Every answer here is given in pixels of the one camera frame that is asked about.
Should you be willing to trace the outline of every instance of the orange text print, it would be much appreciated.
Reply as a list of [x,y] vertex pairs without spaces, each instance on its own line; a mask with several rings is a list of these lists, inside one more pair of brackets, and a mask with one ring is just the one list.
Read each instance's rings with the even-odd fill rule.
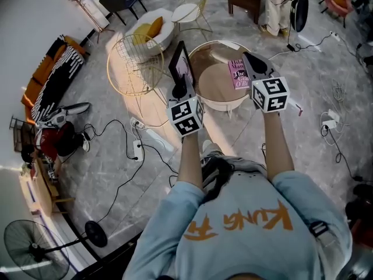
[[217,233],[208,233],[210,230],[212,230],[212,227],[210,226],[210,219],[206,214],[205,218],[203,219],[202,226],[197,227],[197,223],[192,221],[187,230],[187,232],[191,233],[192,235],[185,234],[184,237],[188,240],[207,240],[211,237],[217,236]]
[[258,219],[260,219],[262,222],[267,222],[267,224],[263,226],[264,229],[272,229],[278,222],[282,221],[284,229],[293,230],[287,208],[281,203],[281,201],[277,201],[279,203],[279,208],[277,209],[258,209],[254,211],[252,215],[250,214],[250,211],[248,211],[246,216],[241,213],[241,210],[238,210],[237,213],[230,216],[224,215],[224,228],[227,230],[243,230],[245,226],[244,221],[257,225]]

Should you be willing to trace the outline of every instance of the light blue t-shirt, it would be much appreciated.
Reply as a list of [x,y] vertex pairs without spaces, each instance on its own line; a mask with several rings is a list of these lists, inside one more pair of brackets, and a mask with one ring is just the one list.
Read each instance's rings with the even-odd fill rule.
[[[215,200],[201,205],[204,196],[176,183],[138,240],[124,279],[324,279],[325,269],[336,275],[351,256],[345,218],[304,174],[280,173],[271,183],[260,172],[236,171]],[[333,238],[326,255],[308,228],[315,221]]]

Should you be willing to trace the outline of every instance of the black fan base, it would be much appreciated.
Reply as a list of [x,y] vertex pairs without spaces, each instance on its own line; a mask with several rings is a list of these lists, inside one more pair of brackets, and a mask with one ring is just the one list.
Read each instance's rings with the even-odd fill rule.
[[102,227],[95,221],[88,221],[85,224],[85,231],[88,239],[96,247],[102,248],[107,245],[107,236]]

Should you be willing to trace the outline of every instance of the electric fan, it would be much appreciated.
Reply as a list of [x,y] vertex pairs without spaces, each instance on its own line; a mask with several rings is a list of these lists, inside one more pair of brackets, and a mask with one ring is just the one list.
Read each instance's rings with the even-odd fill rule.
[[87,236],[62,245],[61,240],[44,225],[30,220],[16,220],[4,231],[5,248],[15,264],[35,279],[62,279],[69,271],[66,247],[90,240],[97,247],[107,245],[107,236],[94,221],[85,224]]

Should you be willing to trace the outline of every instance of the round side table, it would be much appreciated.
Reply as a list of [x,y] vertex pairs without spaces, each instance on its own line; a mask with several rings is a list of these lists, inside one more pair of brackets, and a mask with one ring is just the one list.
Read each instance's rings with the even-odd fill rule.
[[228,61],[241,59],[243,52],[249,52],[243,45],[228,40],[214,40],[189,53],[196,79],[196,94],[210,108],[228,111],[229,117],[232,110],[251,92],[250,89],[234,89],[228,67]]

